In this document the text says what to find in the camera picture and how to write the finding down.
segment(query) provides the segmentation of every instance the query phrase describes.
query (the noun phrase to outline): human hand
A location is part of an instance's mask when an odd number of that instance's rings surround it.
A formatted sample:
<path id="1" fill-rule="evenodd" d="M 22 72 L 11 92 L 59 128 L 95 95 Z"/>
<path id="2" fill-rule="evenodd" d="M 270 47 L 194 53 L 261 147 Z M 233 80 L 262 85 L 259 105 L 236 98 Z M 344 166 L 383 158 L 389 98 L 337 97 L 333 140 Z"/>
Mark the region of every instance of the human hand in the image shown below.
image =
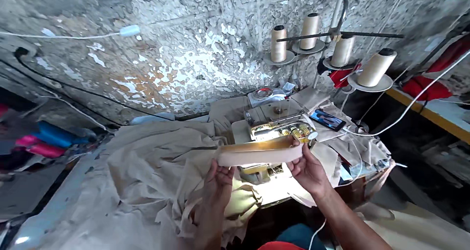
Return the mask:
<path id="1" fill-rule="evenodd" d="M 203 201 L 206 206 L 213 210 L 225 210 L 232 195 L 234 173 L 235 167 L 229 169 L 219 166 L 217 160 L 212 159 L 203 187 Z"/>
<path id="2" fill-rule="evenodd" d="M 299 142 L 294 141 L 294 145 L 299 145 Z M 307 144 L 302 146 L 302 157 L 287 162 L 287 167 L 297 182 L 314 199 L 323 198 L 333 189 L 328 181 L 325 169 L 323 169 L 320 161 L 310 152 Z"/>

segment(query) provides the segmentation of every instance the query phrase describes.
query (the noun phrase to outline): thread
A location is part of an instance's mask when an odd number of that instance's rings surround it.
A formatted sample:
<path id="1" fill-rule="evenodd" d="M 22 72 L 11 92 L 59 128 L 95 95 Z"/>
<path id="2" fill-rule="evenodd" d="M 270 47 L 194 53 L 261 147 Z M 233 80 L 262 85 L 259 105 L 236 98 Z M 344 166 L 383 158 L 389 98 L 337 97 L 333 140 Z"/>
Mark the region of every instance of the thread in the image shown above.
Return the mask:
<path id="1" fill-rule="evenodd" d="M 331 58 L 331 65 L 334 67 L 344 67 L 349 63 L 356 37 L 352 35 L 343 35 L 336 43 L 335 51 Z"/>
<path id="2" fill-rule="evenodd" d="M 384 48 L 372 56 L 364 66 L 364 71 L 357 78 L 357 83 L 365 87 L 373 87 L 379 84 L 391 63 L 397 56 L 397 52 L 390 48 Z"/>
<path id="3" fill-rule="evenodd" d="M 320 28 L 320 16 L 318 13 L 310 13 L 304 19 L 302 33 L 300 36 L 318 34 Z M 300 40 L 300 49 L 309 50 L 315 47 L 317 37 Z"/>
<path id="4" fill-rule="evenodd" d="M 271 31 L 271 61 L 279 63 L 286 60 L 287 42 L 276 42 L 278 39 L 287 38 L 287 30 L 284 25 L 277 25 Z"/>

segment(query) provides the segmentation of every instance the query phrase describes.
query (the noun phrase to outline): smartphone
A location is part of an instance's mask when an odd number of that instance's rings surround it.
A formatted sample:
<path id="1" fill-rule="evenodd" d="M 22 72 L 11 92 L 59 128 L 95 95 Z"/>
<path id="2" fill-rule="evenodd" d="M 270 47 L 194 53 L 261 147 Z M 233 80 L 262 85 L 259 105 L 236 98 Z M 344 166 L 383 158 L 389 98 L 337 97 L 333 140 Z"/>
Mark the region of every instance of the smartphone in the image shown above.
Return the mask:
<path id="1" fill-rule="evenodd" d="M 337 117 L 323 112 L 319 109 L 315 110 L 312 115 L 310 115 L 310 119 L 334 131 L 339 131 L 343 128 L 343 126 L 346 125 L 345 121 L 340 120 Z"/>

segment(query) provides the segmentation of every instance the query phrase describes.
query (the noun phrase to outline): metal rod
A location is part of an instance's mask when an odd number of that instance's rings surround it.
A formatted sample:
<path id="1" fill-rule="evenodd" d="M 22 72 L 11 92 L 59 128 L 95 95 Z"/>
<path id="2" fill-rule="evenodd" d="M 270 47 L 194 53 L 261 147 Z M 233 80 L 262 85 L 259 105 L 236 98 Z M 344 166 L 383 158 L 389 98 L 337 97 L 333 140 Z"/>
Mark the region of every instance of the metal rod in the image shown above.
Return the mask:
<path id="1" fill-rule="evenodd" d="M 346 11 L 348 10 L 349 0 L 343 0 L 343 12 L 341 17 L 339 17 L 338 26 L 335 29 L 335 32 L 339 32 L 341 30 L 341 26 L 343 25 L 344 20 L 346 19 Z"/>
<path id="2" fill-rule="evenodd" d="M 389 34 L 389 33 L 359 33 L 359 32 L 341 32 L 341 34 L 348 34 L 354 36 L 370 36 L 370 37 L 384 37 L 384 38 L 400 38 L 403 39 L 405 36 L 403 34 Z M 277 42 L 288 42 L 288 41 L 295 41 L 295 40 L 302 40 L 314 37 L 322 37 L 322 36 L 329 36 L 330 33 L 319 33 L 314 35 L 305 35 L 299 37 L 290 37 L 285 39 L 278 39 Z"/>

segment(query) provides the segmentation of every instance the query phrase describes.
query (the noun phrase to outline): wall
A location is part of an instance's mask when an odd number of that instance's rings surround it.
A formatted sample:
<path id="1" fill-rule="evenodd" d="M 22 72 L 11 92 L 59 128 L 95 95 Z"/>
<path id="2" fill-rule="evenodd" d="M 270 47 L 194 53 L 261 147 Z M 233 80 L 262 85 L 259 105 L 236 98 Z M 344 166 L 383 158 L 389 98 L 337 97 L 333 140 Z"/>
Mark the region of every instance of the wall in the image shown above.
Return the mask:
<path id="1" fill-rule="evenodd" d="M 403 33 L 405 40 L 358 37 L 356 57 L 382 47 L 399 52 L 394 67 L 416 63 L 424 48 L 448 30 L 470 0 L 350 0 L 344 30 Z M 274 25 L 298 35 L 303 16 L 321 14 L 323 31 L 335 0 L 0 0 L 5 30 L 37 34 L 92 36 L 137 24 L 141 34 L 97 40 L 27 39 L 39 46 L 27 62 L 36 70 L 147 112 L 178 116 L 208 111 L 212 101 L 243 95 L 297 76 L 313 82 L 319 54 L 277 68 L 262 63 Z M 0 49 L 0 57 L 14 59 Z M 329 78 L 320 89 L 332 92 Z M 69 95 L 110 118 L 125 121 L 138 112 L 83 92 Z"/>

